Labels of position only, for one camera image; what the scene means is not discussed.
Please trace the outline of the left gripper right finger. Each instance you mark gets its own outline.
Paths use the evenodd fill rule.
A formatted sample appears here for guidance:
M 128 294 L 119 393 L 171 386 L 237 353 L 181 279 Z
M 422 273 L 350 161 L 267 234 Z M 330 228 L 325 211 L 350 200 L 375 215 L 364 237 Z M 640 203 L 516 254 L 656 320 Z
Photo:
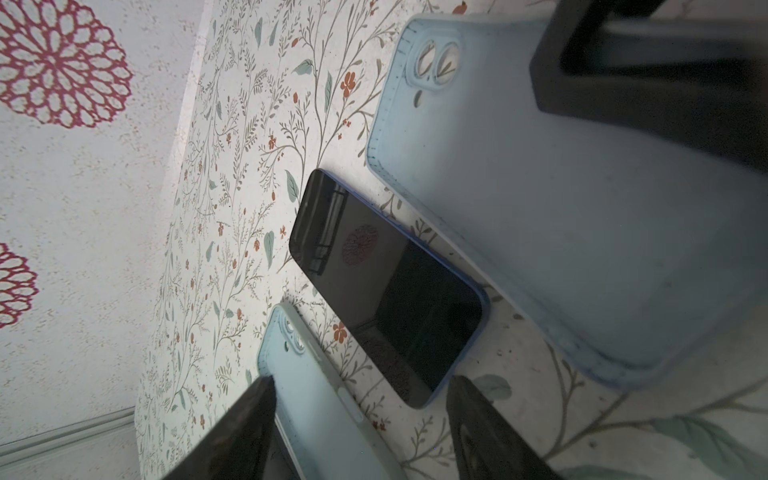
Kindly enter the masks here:
M 461 479 L 560 479 L 467 377 L 451 378 L 446 409 Z

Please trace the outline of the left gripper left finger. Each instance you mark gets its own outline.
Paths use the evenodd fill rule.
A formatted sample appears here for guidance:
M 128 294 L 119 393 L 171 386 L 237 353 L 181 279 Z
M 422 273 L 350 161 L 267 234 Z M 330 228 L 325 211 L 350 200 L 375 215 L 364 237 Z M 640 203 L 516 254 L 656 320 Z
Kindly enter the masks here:
M 258 378 L 165 479 L 263 478 L 276 405 L 273 378 Z

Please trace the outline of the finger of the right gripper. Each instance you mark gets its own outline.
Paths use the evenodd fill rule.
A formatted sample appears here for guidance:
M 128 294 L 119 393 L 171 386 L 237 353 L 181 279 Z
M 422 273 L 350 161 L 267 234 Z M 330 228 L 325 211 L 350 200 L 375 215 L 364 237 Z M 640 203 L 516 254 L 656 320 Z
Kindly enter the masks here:
M 529 64 L 540 111 L 767 168 L 767 24 L 655 20 L 658 1 L 561 1 Z

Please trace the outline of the pale blue case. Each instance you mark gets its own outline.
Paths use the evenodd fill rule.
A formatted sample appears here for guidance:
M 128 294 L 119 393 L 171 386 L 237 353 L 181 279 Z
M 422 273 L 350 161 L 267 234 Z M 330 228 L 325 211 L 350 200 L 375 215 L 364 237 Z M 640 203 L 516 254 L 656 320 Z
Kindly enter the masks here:
M 641 388 L 767 303 L 767 179 L 539 111 L 540 18 L 418 15 L 368 167 L 585 376 Z
M 274 380 L 275 423 L 298 478 L 406 477 L 291 304 L 270 310 L 257 366 Z

